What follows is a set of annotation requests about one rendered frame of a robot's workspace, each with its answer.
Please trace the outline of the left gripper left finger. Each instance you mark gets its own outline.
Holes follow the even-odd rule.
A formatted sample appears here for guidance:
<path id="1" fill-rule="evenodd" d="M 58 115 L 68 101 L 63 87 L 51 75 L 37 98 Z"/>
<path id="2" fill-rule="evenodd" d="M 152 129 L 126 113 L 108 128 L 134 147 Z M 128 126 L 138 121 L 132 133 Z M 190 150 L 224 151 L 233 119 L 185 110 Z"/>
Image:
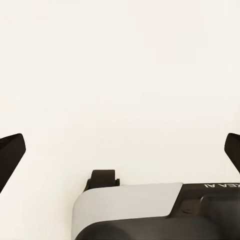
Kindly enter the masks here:
<path id="1" fill-rule="evenodd" d="M 21 133 L 0 138 L 0 193 L 26 152 Z"/>

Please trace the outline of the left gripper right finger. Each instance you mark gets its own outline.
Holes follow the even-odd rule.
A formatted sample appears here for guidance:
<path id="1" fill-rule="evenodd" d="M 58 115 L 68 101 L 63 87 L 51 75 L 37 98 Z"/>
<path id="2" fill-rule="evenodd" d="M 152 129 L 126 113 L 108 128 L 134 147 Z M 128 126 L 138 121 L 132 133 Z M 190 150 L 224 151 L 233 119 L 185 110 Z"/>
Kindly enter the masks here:
<path id="1" fill-rule="evenodd" d="M 240 173 L 240 135 L 235 133 L 229 133 L 227 135 L 224 151 L 235 165 Z"/>

